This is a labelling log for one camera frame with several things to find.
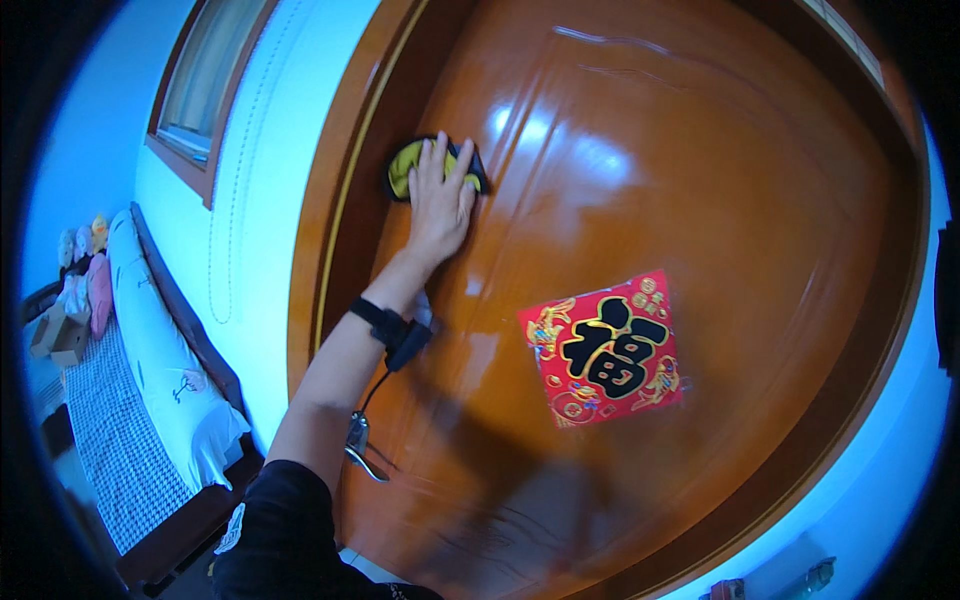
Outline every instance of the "black sleeve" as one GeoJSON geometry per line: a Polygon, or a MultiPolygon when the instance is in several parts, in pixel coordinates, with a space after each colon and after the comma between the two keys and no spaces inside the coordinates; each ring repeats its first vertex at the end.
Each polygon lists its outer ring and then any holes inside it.
{"type": "Polygon", "coordinates": [[[425,588],[373,584],[344,564],[333,540],[330,491],[303,465],[267,464],[247,489],[242,511],[230,525],[239,530],[235,544],[222,543],[213,565],[218,600],[440,598],[425,588]]]}

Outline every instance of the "window frame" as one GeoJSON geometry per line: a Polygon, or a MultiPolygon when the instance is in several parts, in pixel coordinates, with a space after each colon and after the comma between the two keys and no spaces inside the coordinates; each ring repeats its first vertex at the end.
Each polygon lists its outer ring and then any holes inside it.
{"type": "Polygon", "coordinates": [[[253,22],[250,34],[240,48],[240,55],[227,81],[224,101],[220,105],[220,109],[214,120],[213,135],[210,137],[210,152],[207,155],[206,166],[201,167],[174,150],[173,147],[157,134],[156,128],[159,124],[160,114],[163,111],[163,102],[166,100],[167,90],[173,79],[177,61],[180,59],[180,54],[186,45],[190,30],[193,29],[197,18],[200,16],[200,11],[204,8],[207,1],[208,0],[197,0],[196,4],[193,5],[193,9],[191,9],[190,14],[187,15],[186,21],[184,21],[183,27],[180,29],[180,35],[177,37],[177,41],[170,51],[170,58],[167,59],[167,64],[163,69],[163,76],[160,78],[160,84],[156,89],[154,106],[150,112],[150,120],[147,123],[147,134],[144,143],[160,160],[170,167],[184,183],[189,185],[193,191],[197,192],[197,194],[204,199],[205,208],[213,210],[213,184],[217,175],[217,164],[220,160],[220,149],[224,140],[224,131],[227,129],[230,110],[233,107],[237,89],[240,87],[240,80],[243,78],[244,71],[247,70],[247,63],[250,61],[253,48],[263,34],[263,30],[270,20],[271,14],[274,13],[274,9],[279,0],[266,0],[263,9],[253,22]]]}

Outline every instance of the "orange glossy door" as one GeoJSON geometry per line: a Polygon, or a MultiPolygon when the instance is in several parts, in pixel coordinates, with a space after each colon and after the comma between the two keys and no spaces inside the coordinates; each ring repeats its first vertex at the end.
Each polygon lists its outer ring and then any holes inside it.
{"type": "MultiPolygon", "coordinates": [[[[494,193],[427,290],[443,329],[371,404],[392,481],[346,469],[343,539],[446,597],[556,597],[686,531],[804,413],[864,300],[887,162],[723,2],[481,2],[420,123],[441,128],[494,193]],[[659,268],[683,404],[558,431],[515,312],[659,268]]],[[[378,267],[408,225],[393,206],[378,267]]]]}

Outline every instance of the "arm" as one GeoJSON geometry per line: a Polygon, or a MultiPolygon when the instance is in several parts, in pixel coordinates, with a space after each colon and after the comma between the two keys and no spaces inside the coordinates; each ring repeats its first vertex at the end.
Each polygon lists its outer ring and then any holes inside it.
{"type": "MultiPolygon", "coordinates": [[[[413,216],[407,245],[362,294],[401,315],[467,235],[476,192],[464,184],[464,175],[473,142],[466,141],[444,181],[446,142],[446,134],[440,132],[436,145],[423,144],[420,166],[410,171],[413,216]]],[[[350,414],[383,358],[384,346],[370,331],[370,324],[353,313],[337,323],[314,355],[267,453],[267,463],[285,459],[309,468],[331,494],[340,480],[350,414]]]]}

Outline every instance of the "fingers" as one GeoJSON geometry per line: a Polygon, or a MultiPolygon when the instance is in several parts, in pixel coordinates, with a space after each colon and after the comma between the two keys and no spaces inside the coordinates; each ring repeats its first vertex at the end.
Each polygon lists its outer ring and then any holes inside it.
{"type": "Polygon", "coordinates": [[[464,181],[460,186],[460,214],[466,215],[467,219],[470,217],[470,213],[473,211],[473,203],[476,202],[477,191],[473,187],[473,184],[464,181]]]}
{"type": "Polygon", "coordinates": [[[426,173],[427,166],[430,164],[430,157],[433,155],[433,140],[424,139],[420,145],[420,164],[417,169],[421,173],[426,173]]]}
{"type": "Polygon", "coordinates": [[[457,156],[457,164],[453,167],[453,172],[450,173],[449,180],[453,182],[453,185],[460,185],[464,181],[464,177],[467,175],[467,171],[470,168],[470,161],[473,159],[473,140],[469,137],[467,141],[464,142],[464,147],[460,149],[460,155],[457,156]]]}
{"type": "Polygon", "coordinates": [[[446,143],[449,140],[445,132],[437,133],[437,142],[433,146],[427,169],[431,181],[444,182],[444,160],[446,159],[446,143]]]}
{"type": "Polygon", "coordinates": [[[416,206],[420,200],[420,190],[417,186],[417,169],[413,167],[410,167],[410,173],[407,173],[407,187],[410,189],[410,204],[416,206]]]}

